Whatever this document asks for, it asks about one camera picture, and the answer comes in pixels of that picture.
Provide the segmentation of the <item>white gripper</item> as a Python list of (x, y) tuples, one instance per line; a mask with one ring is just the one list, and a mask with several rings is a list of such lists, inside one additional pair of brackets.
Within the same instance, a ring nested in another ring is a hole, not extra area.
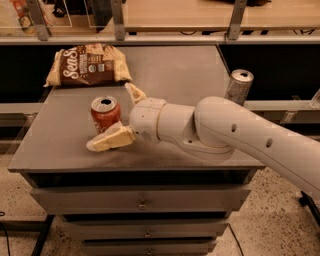
[(147, 98), (146, 94), (132, 83), (126, 83), (125, 88), (132, 102), (136, 104), (129, 115), (131, 128), (124, 126), (121, 121), (111, 125), (105, 132), (87, 142), (86, 148), (88, 150), (102, 152), (128, 146), (136, 140), (136, 137), (148, 142), (160, 142), (157, 134), (157, 123), (166, 101)]

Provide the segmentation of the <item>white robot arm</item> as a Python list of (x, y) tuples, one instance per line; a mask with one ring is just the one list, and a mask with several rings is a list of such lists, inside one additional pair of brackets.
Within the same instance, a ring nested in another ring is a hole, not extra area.
[(131, 83), (125, 85), (133, 108), (129, 124), (116, 122), (87, 142), (94, 152), (124, 147), (135, 140), (172, 143), (199, 158), (220, 161), (240, 150), (320, 199), (320, 142), (276, 125), (221, 97), (195, 106), (150, 98)]

